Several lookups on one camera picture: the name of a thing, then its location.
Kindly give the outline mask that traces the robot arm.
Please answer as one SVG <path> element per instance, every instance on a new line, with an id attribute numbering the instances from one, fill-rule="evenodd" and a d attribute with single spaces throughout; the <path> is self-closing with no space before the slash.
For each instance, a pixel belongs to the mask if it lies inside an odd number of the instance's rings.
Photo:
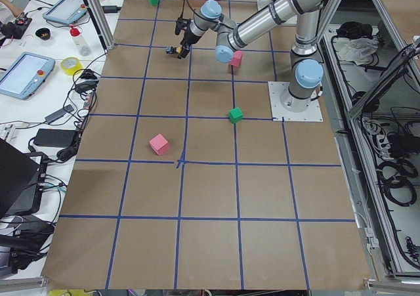
<path id="1" fill-rule="evenodd" d="M 324 69 L 313 59 L 317 51 L 318 24 L 323 0 L 270 0 L 270 2 L 223 33 L 218 31 L 215 58 L 227 63 L 234 52 L 245 48 L 291 17 L 297 17 L 295 42 L 291 46 L 291 73 L 293 79 L 280 95 L 282 106 L 290 112 L 305 111 L 311 96 L 322 81 Z"/>
<path id="2" fill-rule="evenodd" d="M 194 10 L 188 0 L 184 0 L 183 4 L 185 3 L 194 15 L 193 18 L 184 18 L 182 11 L 176 21 L 175 35 L 184 32 L 180 47 L 177 48 L 177 57 L 186 58 L 192 45 L 195 45 L 208 30 L 212 30 L 217 33 L 215 58 L 222 63 L 230 62 L 236 50 L 229 43 L 228 35 L 233 33 L 238 24 L 222 13 L 221 6 L 215 0 L 207 0 L 199 11 Z"/>

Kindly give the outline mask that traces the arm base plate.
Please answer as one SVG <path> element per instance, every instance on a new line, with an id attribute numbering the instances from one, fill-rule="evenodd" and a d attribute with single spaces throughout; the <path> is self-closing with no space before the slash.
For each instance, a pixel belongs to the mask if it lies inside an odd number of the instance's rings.
<path id="1" fill-rule="evenodd" d="M 291 96 L 289 82 L 269 81 L 268 94 L 273 121 L 323 121 L 319 100 L 312 100 L 317 96 L 316 89 L 313 90 L 310 98 L 301 100 Z"/>
<path id="2" fill-rule="evenodd" d="M 257 10 L 261 10 L 268 6 L 272 1 L 271 0 L 257 0 Z"/>

